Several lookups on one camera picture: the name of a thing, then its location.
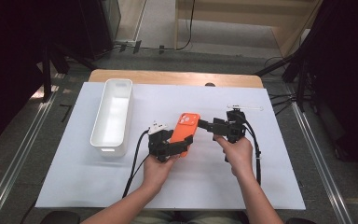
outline wooden desk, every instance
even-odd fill
[[[283,57],[295,51],[323,0],[196,0],[194,21],[220,21],[271,26]],[[176,0],[174,45],[178,20],[189,20],[192,0]]]
[[[217,87],[263,88],[258,76],[132,70],[97,69],[91,73],[89,82],[105,82],[109,78],[128,78],[135,84],[204,86],[213,83]]]

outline white rectangular container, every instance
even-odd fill
[[[121,157],[127,152],[131,122],[132,81],[112,78],[105,82],[91,144],[103,156]]]

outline aluminum strip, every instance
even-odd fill
[[[25,160],[30,152],[34,140],[39,133],[40,128],[42,127],[46,116],[48,115],[49,110],[51,109],[51,105],[54,102],[56,97],[56,91],[58,87],[52,87],[52,93],[47,102],[40,104],[36,116],[34,117],[34,121],[32,122],[30,128],[28,129],[27,134],[21,142],[19,149],[17,150],[16,155],[14,156],[11,164],[8,166],[7,171],[5,172],[4,177],[0,182],[0,211],[7,199],[8,194],[10,193],[14,182],[17,179],[17,176],[20,173],[21,167],[25,163]]]
[[[289,93],[294,93],[293,89],[288,86],[286,87]],[[313,161],[315,162],[316,168],[318,169],[319,176],[322,179],[324,188],[326,190],[330,203],[332,204],[333,209],[336,213],[338,222],[341,224],[353,223],[345,201],[341,196],[338,186],[327,166],[326,161],[324,160],[324,156],[318,146],[312,129],[310,128],[306,113],[301,112],[296,103],[292,104],[292,108],[294,109],[298,124],[301,128],[302,133],[304,134],[305,140],[307,141],[307,145],[310,149],[310,154],[313,158]]]

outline white sheet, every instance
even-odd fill
[[[84,83],[48,171],[36,207],[106,207],[120,200],[131,172],[140,134],[154,121],[174,129],[184,112],[209,122],[226,119],[227,105],[260,107],[243,110],[261,150],[261,186],[276,209],[305,209],[282,135],[265,89],[134,85],[129,150],[122,158],[104,158],[90,144],[103,83]],[[188,155],[174,165],[162,191],[146,208],[243,209],[230,165],[212,134],[197,129]],[[138,164],[147,155],[147,135]],[[130,192],[140,186],[141,168]]]

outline orange smartphone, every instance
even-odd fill
[[[183,113],[176,123],[176,127],[173,130],[170,143],[185,141],[185,138],[189,137],[191,134],[194,137],[198,127],[199,119],[199,114]],[[186,152],[182,152],[180,154],[180,157],[185,157],[189,149],[190,146],[187,147]]]

